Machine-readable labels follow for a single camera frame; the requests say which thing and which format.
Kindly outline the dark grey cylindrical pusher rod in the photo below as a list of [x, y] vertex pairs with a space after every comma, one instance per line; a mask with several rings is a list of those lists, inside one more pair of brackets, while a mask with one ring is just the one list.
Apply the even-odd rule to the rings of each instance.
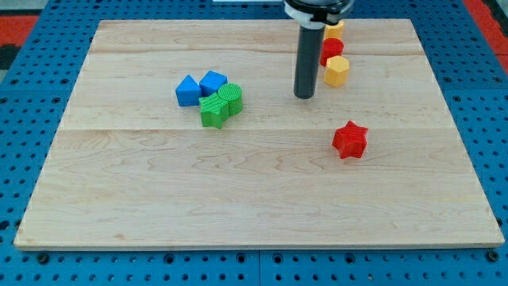
[[294, 74], [294, 95], [299, 99], [311, 99], [314, 96], [324, 31], [324, 27], [299, 28]]

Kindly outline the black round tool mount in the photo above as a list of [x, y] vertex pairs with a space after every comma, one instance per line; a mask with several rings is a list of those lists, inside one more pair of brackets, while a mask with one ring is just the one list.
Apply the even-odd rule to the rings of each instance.
[[306, 29], [337, 25], [353, 9], [355, 0], [284, 0], [284, 12]]

